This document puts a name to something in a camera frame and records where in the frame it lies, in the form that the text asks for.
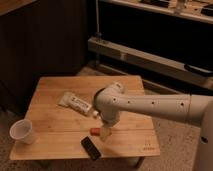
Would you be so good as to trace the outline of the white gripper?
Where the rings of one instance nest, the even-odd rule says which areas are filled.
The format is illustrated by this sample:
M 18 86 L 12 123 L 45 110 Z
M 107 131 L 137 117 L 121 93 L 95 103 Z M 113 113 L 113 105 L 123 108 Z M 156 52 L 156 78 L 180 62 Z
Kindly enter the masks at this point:
M 102 126 L 100 128 L 100 140 L 106 141 L 107 138 L 112 134 L 111 129 L 109 127 L 113 127 L 120 121 L 120 113 L 119 112 L 102 112 L 101 120 L 103 124 L 107 127 Z

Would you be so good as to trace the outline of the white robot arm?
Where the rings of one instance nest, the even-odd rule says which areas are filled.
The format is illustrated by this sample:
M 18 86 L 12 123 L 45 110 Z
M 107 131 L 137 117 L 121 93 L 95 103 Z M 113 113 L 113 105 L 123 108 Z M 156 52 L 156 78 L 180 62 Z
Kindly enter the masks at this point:
M 100 89 L 93 98 L 102 122 L 112 127 L 119 122 L 119 112 L 128 111 L 188 123 L 201 128 L 193 171 L 213 171 L 213 96 L 128 95 L 115 82 Z

